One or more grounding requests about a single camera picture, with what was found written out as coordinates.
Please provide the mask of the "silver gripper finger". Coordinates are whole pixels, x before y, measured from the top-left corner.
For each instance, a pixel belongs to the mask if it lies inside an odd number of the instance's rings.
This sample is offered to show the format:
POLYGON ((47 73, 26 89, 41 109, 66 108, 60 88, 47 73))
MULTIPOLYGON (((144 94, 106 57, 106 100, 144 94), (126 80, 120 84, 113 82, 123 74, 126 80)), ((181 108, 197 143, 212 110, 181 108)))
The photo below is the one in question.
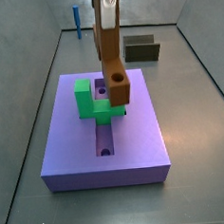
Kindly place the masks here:
POLYGON ((101 0, 101 22, 103 29, 113 29, 116 25, 117 0, 101 0))

